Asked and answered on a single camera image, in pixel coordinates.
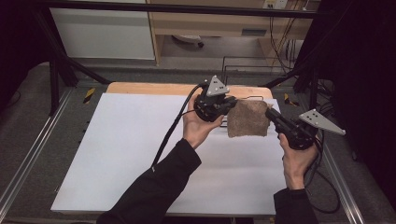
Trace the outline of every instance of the black jacket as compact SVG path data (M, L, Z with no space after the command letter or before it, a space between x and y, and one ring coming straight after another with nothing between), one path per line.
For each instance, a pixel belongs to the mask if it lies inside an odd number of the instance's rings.
M160 224L166 211L186 187L201 160L185 140L139 176L97 224ZM305 190L282 189L274 195L276 223L318 223Z

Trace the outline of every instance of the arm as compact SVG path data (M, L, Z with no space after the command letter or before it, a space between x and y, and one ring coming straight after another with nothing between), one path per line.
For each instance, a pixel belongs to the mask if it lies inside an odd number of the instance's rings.
M188 110L193 110L196 96ZM121 196L114 207L97 219L97 224L158 224L186 187L190 175L201 164L194 151L219 127L223 117L205 122L196 113L183 116L183 138L157 165L149 168Z
M304 173L314 161L318 150L315 146L306 150L291 149L283 133L279 139L285 152L283 166L287 188L274 195L276 224L318 223L304 189Z

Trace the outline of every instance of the brown towel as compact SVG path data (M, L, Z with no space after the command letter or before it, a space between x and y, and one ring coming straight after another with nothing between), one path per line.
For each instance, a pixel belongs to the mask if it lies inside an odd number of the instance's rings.
M238 100L227 115L228 136L266 136L270 126L270 120L265 117L268 107L271 105L264 101Z

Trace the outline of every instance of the silver bracket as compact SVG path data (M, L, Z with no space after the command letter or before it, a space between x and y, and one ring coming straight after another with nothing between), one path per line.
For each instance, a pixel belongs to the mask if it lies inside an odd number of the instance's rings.
M206 96L217 96L230 92L230 89L226 87L217 76L213 76L210 81L209 88L207 89Z
M346 134L345 130L340 129L337 125L326 119L316 109L301 114L299 118L313 127L341 135Z

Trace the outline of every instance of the black and yellow tape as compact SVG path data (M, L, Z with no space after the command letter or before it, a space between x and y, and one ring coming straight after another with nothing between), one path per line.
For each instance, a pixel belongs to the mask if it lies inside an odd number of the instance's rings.
M285 104L286 105L294 105L294 106L299 106L300 104L298 102L293 102L289 99L289 96L287 93L285 93Z
M83 104L88 104L90 102L94 92L95 92L95 88L90 88L87 91L87 94L85 95L84 101L82 103Z

